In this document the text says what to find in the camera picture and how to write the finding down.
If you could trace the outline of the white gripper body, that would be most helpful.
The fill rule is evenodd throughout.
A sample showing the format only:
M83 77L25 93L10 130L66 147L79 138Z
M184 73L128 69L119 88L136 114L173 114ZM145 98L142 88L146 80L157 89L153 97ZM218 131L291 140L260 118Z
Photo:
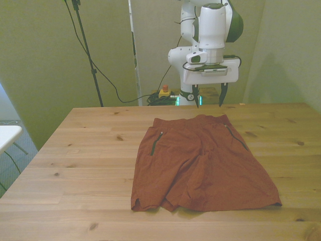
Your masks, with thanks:
M239 76L239 58L224 59L217 65L183 64L184 84L234 83Z

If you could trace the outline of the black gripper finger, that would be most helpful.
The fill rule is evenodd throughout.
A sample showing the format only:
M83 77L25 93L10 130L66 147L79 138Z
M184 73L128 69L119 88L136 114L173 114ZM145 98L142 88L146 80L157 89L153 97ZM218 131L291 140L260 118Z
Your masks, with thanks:
M219 107L222 106L224 99L226 97L227 91L228 91L228 83L222 83L221 84L221 93L219 96Z
M199 86L198 85L192 85L192 94L193 94L196 106L197 108L199 108Z

